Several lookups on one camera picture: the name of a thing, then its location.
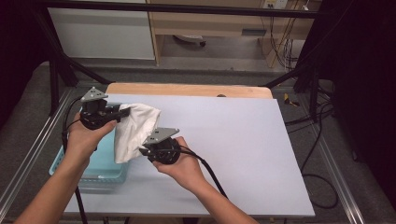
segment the white table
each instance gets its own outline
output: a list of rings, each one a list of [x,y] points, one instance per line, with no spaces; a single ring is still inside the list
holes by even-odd
[[[315,215],[276,100],[109,94],[108,101],[143,103],[161,109],[159,127],[179,128],[179,135],[185,137],[190,148],[211,165],[229,199],[249,215]],[[127,180],[111,193],[82,194],[86,213],[208,216],[190,192],[171,177],[158,173],[147,158],[130,163]],[[77,212],[73,197],[65,213]]]

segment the black curtain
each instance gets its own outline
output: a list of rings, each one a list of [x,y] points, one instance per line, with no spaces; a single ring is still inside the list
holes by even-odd
[[[49,59],[29,4],[33,2],[0,1],[0,129],[21,99],[33,71]],[[47,10],[45,17],[50,20]]]
[[[329,27],[335,27],[319,48],[318,77],[334,81],[335,109],[350,142],[396,208],[396,2],[350,3],[338,10],[338,18],[315,21],[301,57],[309,59]]]

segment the white cloth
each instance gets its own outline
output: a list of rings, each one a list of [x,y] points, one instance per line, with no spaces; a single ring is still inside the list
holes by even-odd
[[[141,155],[139,147],[157,128],[161,113],[161,110],[143,104],[124,104],[120,106],[120,109],[127,107],[131,108],[129,117],[122,118],[116,126],[115,163],[124,163]]]

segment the metal bracket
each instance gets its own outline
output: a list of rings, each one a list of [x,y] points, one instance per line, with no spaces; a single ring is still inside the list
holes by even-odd
[[[161,143],[166,138],[178,133],[179,129],[173,128],[157,128],[152,131],[151,135],[143,142],[143,146]]]
[[[89,102],[89,101],[95,101],[95,100],[100,100],[100,99],[105,99],[107,98],[108,95],[105,94],[102,91],[97,90],[95,87],[92,87],[83,97],[81,97],[81,102]]]

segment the hand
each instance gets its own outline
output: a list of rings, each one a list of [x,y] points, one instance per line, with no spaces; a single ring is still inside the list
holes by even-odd
[[[181,146],[188,147],[183,137],[177,137],[176,140]],[[174,164],[166,165],[158,161],[154,161],[153,164],[160,173],[172,176],[181,187],[191,192],[207,184],[198,160],[193,156],[181,153]]]
[[[73,120],[78,119],[79,113],[75,115]],[[87,129],[81,121],[72,124],[69,129],[69,140],[64,161],[68,161],[71,165],[80,166],[85,169],[99,141],[106,134],[110,133],[116,125],[117,122],[111,120],[102,128],[92,131]]]

